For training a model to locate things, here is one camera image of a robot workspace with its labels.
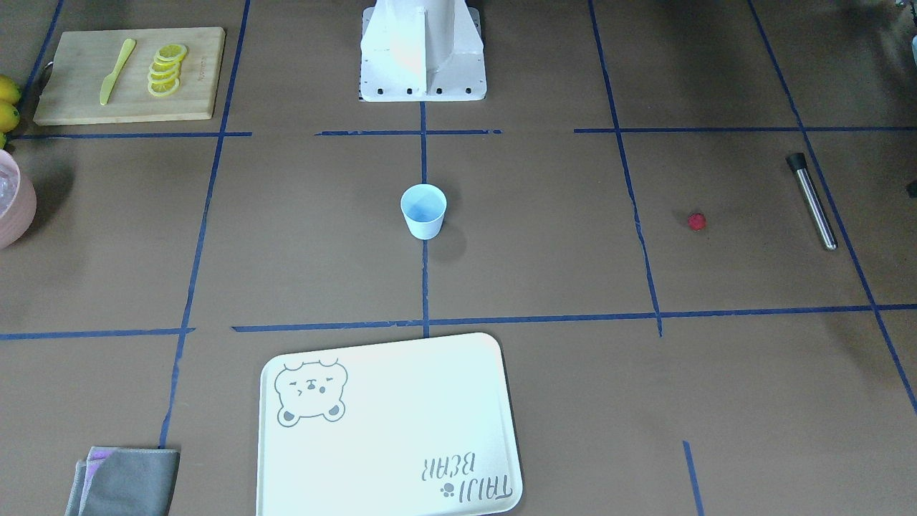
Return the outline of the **red strawberry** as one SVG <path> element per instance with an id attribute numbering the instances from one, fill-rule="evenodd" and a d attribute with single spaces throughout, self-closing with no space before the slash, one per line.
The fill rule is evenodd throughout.
<path id="1" fill-rule="evenodd" d="M 707 226 L 706 216 L 702 213 L 692 213 L 688 216 L 688 227 L 691 231 L 703 231 Z"/>

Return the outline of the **steel muddler black tip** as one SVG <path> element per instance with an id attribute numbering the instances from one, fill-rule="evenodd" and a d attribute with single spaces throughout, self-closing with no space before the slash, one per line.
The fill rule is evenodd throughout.
<path id="1" fill-rule="evenodd" d="M 821 199 L 808 170 L 805 155 L 803 153 L 790 153 L 786 157 L 786 163 L 788 163 L 789 169 L 792 170 L 796 177 L 800 193 L 802 193 L 802 197 L 805 200 L 822 247 L 826 251 L 835 251 L 837 249 L 837 239 L 825 215 L 825 210 L 823 210 Z"/>

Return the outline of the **light blue cup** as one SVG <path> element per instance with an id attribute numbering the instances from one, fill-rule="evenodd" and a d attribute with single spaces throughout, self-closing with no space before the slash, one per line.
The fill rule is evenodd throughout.
<path id="1" fill-rule="evenodd" d="M 410 186 L 400 197 L 400 212 L 403 213 L 409 232 L 413 237 L 427 241 L 435 238 L 444 222 L 448 199 L 437 186 Z"/>

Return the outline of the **pink bowl with ice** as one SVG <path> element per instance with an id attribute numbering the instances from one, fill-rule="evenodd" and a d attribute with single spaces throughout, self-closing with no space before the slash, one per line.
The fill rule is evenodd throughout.
<path id="1" fill-rule="evenodd" d="M 1 249 L 4 249 L 20 239 L 32 225 L 37 211 L 37 197 L 32 180 L 5 150 L 1 150 L 1 173 Z"/>

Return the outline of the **cream bear tray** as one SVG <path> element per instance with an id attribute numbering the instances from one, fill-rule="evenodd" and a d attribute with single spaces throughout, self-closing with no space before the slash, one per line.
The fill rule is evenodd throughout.
<path id="1" fill-rule="evenodd" d="M 486 333 L 266 362 L 258 515 L 489 515 L 524 480 L 501 344 Z"/>

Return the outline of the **lemon slice front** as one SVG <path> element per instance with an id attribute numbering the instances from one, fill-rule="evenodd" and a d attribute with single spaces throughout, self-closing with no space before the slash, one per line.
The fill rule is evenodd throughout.
<path id="1" fill-rule="evenodd" d="M 148 82 L 147 91 L 152 97 L 169 97 L 175 94 L 181 86 L 181 80 L 177 77 L 166 82 Z"/>

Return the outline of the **lemon slice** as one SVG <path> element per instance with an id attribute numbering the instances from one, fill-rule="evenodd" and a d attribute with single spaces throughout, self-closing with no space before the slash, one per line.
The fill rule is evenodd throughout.
<path id="1" fill-rule="evenodd" d="M 150 69 L 148 69 L 148 76 L 150 76 L 151 81 L 163 81 L 167 77 L 179 75 L 180 73 L 180 62 L 154 62 L 151 63 Z"/>
<path id="2" fill-rule="evenodd" d="M 163 85 L 170 84 L 180 78 L 180 71 L 178 69 L 167 70 L 163 73 L 159 72 L 149 72 L 148 73 L 148 84 L 151 86 L 154 85 Z"/>
<path id="3" fill-rule="evenodd" d="M 160 47 L 156 52 L 155 58 L 158 57 L 163 59 L 163 61 L 173 61 L 173 59 L 181 59 L 181 61 L 183 61 L 187 53 L 188 48 L 186 45 L 172 43 Z"/>
<path id="4" fill-rule="evenodd" d="M 164 73 L 167 70 L 171 70 L 175 67 L 181 67 L 181 59 L 173 59 L 173 61 L 163 61 L 163 59 L 155 58 L 151 62 L 150 69 L 152 72 Z"/>
<path id="5" fill-rule="evenodd" d="M 166 82 L 148 82 L 147 91 L 152 97 L 169 97 L 175 94 L 181 86 L 181 80 L 177 77 Z"/>

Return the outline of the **lemon slice back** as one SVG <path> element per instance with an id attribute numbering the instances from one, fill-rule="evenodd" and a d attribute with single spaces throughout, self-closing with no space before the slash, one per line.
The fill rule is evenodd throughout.
<path id="1" fill-rule="evenodd" d="M 188 48 L 186 45 L 172 43 L 160 47 L 156 52 L 155 58 L 158 57 L 163 59 L 163 61 L 173 61 L 173 59 L 181 59 L 181 61 L 183 61 L 187 53 Z"/>

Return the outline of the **purple folded cloth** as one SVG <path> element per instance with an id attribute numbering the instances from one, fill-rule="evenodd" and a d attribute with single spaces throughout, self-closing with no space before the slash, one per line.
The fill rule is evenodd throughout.
<path id="1" fill-rule="evenodd" d="M 85 460 L 78 461 L 75 478 L 73 478 L 71 497 L 69 497 L 67 506 L 68 515 L 82 515 L 83 510 L 85 510 L 83 507 L 85 507 L 89 490 L 98 468 L 115 451 L 117 451 L 117 448 L 111 446 L 93 446 L 90 448 Z"/>

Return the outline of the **wooden cutting board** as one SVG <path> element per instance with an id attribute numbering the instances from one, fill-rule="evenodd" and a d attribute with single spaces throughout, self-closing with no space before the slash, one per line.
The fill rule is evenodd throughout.
<path id="1" fill-rule="evenodd" d="M 108 103 L 101 105 L 102 82 L 114 69 L 126 39 L 134 39 L 135 48 Z M 32 120 L 39 126 L 210 120 L 225 39 L 223 27 L 65 32 Z M 148 73 L 158 49 L 167 44 L 186 45 L 188 53 L 177 92 L 155 97 L 148 92 Z"/>

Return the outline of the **yellow lemon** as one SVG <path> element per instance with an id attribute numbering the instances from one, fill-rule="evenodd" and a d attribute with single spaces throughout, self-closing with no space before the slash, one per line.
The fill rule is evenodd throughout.
<path id="1" fill-rule="evenodd" d="M 7 101 L 0 101 L 0 132 L 3 134 L 12 132 L 21 120 L 19 109 Z"/>
<path id="2" fill-rule="evenodd" d="M 0 101 L 11 105 L 19 104 L 22 97 L 20 86 L 9 76 L 0 75 Z"/>

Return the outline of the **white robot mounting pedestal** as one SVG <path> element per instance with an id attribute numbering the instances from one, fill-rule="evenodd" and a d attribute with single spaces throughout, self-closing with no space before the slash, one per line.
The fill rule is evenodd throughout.
<path id="1" fill-rule="evenodd" d="M 465 1 L 377 1 L 363 10 L 358 97 L 469 102 L 487 95 L 479 10 Z"/>

